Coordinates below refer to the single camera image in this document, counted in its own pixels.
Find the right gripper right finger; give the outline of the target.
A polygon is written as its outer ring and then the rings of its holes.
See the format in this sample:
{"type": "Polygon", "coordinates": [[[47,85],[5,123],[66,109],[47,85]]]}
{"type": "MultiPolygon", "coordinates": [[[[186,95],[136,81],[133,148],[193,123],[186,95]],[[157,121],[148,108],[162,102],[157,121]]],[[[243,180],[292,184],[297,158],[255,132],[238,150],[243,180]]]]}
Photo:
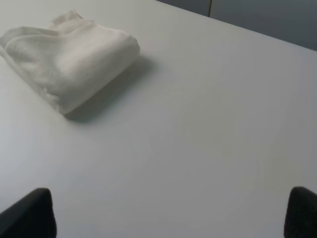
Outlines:
{"type": "Polygon", "coordinates": [[[285,238],[317,236],[317,194],[297,186],[292,188],[284,222],[285,238]]]}

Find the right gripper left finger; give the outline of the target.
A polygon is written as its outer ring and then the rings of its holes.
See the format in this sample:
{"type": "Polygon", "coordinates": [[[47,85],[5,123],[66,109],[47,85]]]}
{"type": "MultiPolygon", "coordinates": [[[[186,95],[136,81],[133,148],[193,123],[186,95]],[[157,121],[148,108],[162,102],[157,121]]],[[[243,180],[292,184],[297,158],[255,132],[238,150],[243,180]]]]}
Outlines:
{"type": "Polygon", "coordinates": [[[2,238],[55,238],[57,225],[51,191],[36,188],[0,213],[2,238]]]}

